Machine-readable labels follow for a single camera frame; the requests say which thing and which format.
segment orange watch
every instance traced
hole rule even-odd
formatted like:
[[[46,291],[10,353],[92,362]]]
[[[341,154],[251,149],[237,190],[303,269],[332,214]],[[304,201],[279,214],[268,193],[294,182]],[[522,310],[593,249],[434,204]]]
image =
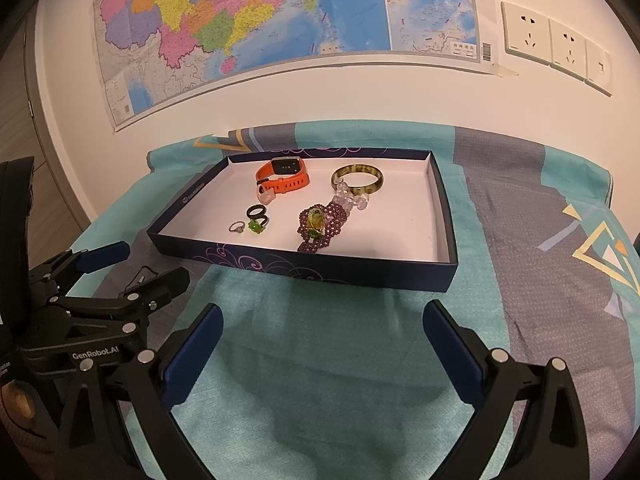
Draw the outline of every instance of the orange watch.
[[[269,178],[273,175],[289,175]],[[258,193],[273,189],[276,193],[288,193],[305,187],[309,183],[305,162],[298,156],[278,156],[272,158],[255,174]]]

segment patterned bedspread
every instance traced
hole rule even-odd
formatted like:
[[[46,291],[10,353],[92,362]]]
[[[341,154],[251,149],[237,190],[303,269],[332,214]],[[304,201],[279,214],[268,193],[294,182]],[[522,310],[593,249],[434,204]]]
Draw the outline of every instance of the patterned bedspread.
[[[160,255],[145,230],[206,165],[258,150],[370,146],[432,150],[460,265],[445,294],[295,280]],[[422,332],[442,300],[462,326],[518,360],[568,363],[582,405],[591,477],[601,480],[639,424],[640,259],[608,203],[609,173],[534,142],[437,124],[323,121],[201,137],[149,153],[151,173],[78,239],[117,240],[130,258],[73,294],[114,296],[141,275],[185,266],[187,293],[152,316],[151,346],[210,301],[222,339],[189,399],[182,430],[221,480],[428,478],[472,414]],[[485,472],[500,469],[521,408]],[[134,413],[147,473],[162,478]]]

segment electrical outlet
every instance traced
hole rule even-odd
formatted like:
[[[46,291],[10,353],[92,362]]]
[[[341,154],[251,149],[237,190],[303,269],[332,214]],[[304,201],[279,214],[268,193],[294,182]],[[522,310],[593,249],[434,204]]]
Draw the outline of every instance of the electrical outlet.
[[[578,79],[587,77],[587,49],[582,35],[569,27],[549,20],[551,65]]]
[[[504,46],[507,52],[534,61],[551,63],[549,20],[545,16],[502,2]]]
[[[611,54],[587,40],[587,84],[613,95],[613,60]]]

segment box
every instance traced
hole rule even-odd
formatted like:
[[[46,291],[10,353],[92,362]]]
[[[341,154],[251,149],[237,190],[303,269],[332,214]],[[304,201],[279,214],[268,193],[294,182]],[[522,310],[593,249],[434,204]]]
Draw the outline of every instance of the box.
[[[267,206],[261,234],[246,228],[258,203],[255,173],[276,156],[305,160],[308,186],[278,194]],[[384,175],[365,210],[353,208],[339,235],[315,254],[299,253],[299,214],[334,196],[331,176],[348,164],[370,164]],[[344,177],[350,186],[375,181]],[[162,254],[304,280],[445,292],[458,267],[449,202],[432,152],[385,148],[329,148],[242,153],[197,175],[147,231]]]

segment jewelry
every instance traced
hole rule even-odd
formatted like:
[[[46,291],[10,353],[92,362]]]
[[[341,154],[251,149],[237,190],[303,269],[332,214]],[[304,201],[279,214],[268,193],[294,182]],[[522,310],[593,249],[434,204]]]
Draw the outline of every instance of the jewelry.
[[[327,247],[331,238],[340,234],[353,206],[363,210],[368,203],[368,194],[353,196],[346,182],[336,184],[335,196],[326,206],[316,204],[300,212],[298,232],[304,241],[298,252],[315,253]]]
[[[249,219],[247,227],[256,234],[264,231],[264,228],[269,223],[269,217],[265,214],[266,212],[267,208],[263,204],[252,205],[246,210],[246,215]]]
[[[263,205],[269,205],[276,198],[276,192],[273,189],[260,192],[260,186],[257,187],[258,201]]]
[[[350,166],[343,166],[338,170],[335,170],[331,176],[331,185],[334,189],[337,189],[337,185],[342,182],[342,177],[350,173],[369,173],[378,179],[373,184],[367,184],[366,186],[349,186],[349,191],[353,196],[358,196],[364,193],[375,193],[382,187],[385,181],[382,176],[382,171],[378,168],[370,166],[369,164],[351,164]]]
[[[300,213],[298,232],[304,242],[298,247],[298,252],[315,253],[318,249],[327,247],[331,238],[340,234],[346,221],[347,212],[335,202],[316,204],[303,210]]]
[[[242,220],[239,220],[237,222],[233,222],[229,226],[229,232],[230,233],[241,233],[242,231],[244,231],[245,227],[246,227],[246,224]]]
[[[249,209],[246,210],[246,216],[249,220],[257,220],[265,216],[266,212],[266,206],[264,206],[263,204],[256,204],[252,205]]]
[[[288,177],[269,178],[272,175]],[[309,183],[305,162],[298,156],[277,156],[267,162],[255,174],[258,195],[270,189],[276,193],[288,193],[305,187]]]

